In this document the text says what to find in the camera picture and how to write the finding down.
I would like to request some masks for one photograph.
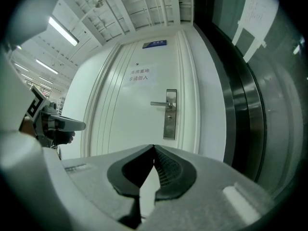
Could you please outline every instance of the door frame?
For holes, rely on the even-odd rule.
[[[152,37],[144,35],[143,37],[132,38],[129,43]],[[175,38],[180,70],[180,93],[182,93],[182,95],[179,95],[178,105],[184,111],[177,121],[179,123],[177,148],[198,154],[200,142],[200,96],[197,74],[192,51],[184,30],[178,30]],[[98,100],[114,60],[118,56],[122,46],[127,43],[118,42],[113,46],[94,82],[84,116],[84,122],[87,124],[87,127],[81,133],[81,157],[92,156],[90,155],[91,133]]]

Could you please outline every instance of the fluorescent light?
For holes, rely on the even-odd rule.
[[[24,74],[21,74],[21,75],[23,75],[23,76],[25,76]],[[31,78],[29,78],[28,76],[25,76],[26,78],[28,78],[28,79],[30,79],[30,80],[32,80]]]
[[[21,67],[21,66],[20,66],[20,65],[18,65],[17,63],[15,63],[15,65],[16,65],[16,66],[18,66],[18,67],[20,67],[20,68],[22,68],[23,70],[25,70],[25,71],[29,72],[29,70],[25,69],[24,67]]]
[[[62,34],[64,38],[66,38],[72,45],[76,46],[78,42],[71,36],[69,33],[64,30],[52,17],[49,18],[49,24],[54,27],[59,33]]]
[[[294,49],[293,54],[296,55],[299,52],[300,48],[299,45]]]
[[[43,85],[43,84],[41,84],[41,86],[44,86],[44,87],[47,87],[47,88],[51,89],[50,87],[48,87],[48,86],[45,86],[45,85]]]
[[[40,76],[40,78],[42,79],[42,80],[45,80],[45,81],[47,81],[47,82],[49,82],[49,83],[51,83],[51,84],[53,84],[52,82],[50,82],[49,80],[47,80],[47,79],[44,79],[43,77],[41,77]]]
[[[58,74],[57,71],[53,70],[51,67],[48,67],[46,64],[42,63],[41,61],[39,61],[38,59],[36,59],[38,64],[41,64],[43,67],[49,69],[50,71],[54,72],[56,75]]]

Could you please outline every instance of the paper notice on door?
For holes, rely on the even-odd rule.
[[[156,85],[156,67],[153,65],[128,68],[122,84],[123,87],[154,85]]]

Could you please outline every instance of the white ceiling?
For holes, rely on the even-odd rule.
[[[145,26],[161,24],[164,20],[159,0],[106,0],[100,8],[93,8],[93,0],[59,0],[53,16],[78,40],[74,47],[51,25],[47,30],[13,52],[12,62],[33,79],[53,90],[67,92],[79,66],[96,54],[101,47],[117,36],[138,31]],[[164,0],[168,24],[192,22],[193,0]],[[59,74],[54,74],[36,62],[39,59]],[[39,78],[53,82],[50,84]]]

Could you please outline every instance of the door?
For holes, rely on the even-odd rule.
[[[167,45],[142,48],[144,43],[162,40],[167,40]],[[181,81],[184,80],[180,66],[176,36],[150,38],[122,46],[112,63],[95,111],[91,155],[114,153],[143,144],[179,148],[185,109],[181,105]],[[168,118],[176,119],[174,139],[164,138],[166,107],[150,105],[151,102],[166,102],[167,90],[176,90],[177,94],[177,115]],[[150,214],[158,189],[158,175],[153,169],[141,188],[142,215]]]

